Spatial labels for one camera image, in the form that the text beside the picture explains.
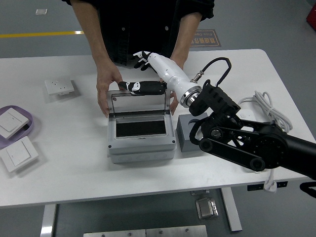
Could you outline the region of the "person's left hand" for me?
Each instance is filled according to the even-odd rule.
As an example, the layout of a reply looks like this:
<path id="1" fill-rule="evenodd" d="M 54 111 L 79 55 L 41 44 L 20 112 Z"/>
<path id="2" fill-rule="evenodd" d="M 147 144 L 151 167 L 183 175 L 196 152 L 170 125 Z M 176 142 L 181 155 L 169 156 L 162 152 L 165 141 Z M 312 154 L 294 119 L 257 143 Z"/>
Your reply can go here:
<path id="1" fill-rule="evenodd" d="M 170 98 L 172 99 L 172 101 L 170 101 L 170 112 L 172 115 L 174 115 L 179 104 L 175 91 L 171 91 Z"/>

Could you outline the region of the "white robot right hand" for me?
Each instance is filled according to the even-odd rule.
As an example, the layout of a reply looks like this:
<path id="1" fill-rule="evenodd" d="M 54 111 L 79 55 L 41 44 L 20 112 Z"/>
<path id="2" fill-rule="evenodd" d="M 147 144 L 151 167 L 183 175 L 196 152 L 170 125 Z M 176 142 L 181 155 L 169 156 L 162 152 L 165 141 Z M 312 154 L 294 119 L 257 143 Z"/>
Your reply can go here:
<path id="1" fill-rule="evenodd" d="M 201 87 L 191 82 L 183 70 L 172 60 L 153 52 L 140 51 L 134 54 L 140 58 L 140 62 L 150 64 L 159 78 L 159 81 L 124 82 L 119 87 L 136 95 L 162 95 L 168 90 L 176 93 L 178 99 L 187 99 L 194 93 L 200 93 Z"/>

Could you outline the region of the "person's right hand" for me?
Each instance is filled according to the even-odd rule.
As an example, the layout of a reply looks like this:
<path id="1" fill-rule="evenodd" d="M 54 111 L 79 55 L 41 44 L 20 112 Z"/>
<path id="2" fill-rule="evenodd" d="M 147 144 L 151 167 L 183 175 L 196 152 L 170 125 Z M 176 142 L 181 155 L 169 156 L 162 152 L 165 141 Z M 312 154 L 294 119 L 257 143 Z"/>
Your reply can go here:
<path id="1" fill-rule="evenodd" d="M 110 84 L 116 82 L 119 84 L 122 81 L 122 76 L 113 62 L 105 63 L 97 66 L 97 101 L 102 113 L 108 117 L 109 106 L 107 102 L 107 92 Z"/>

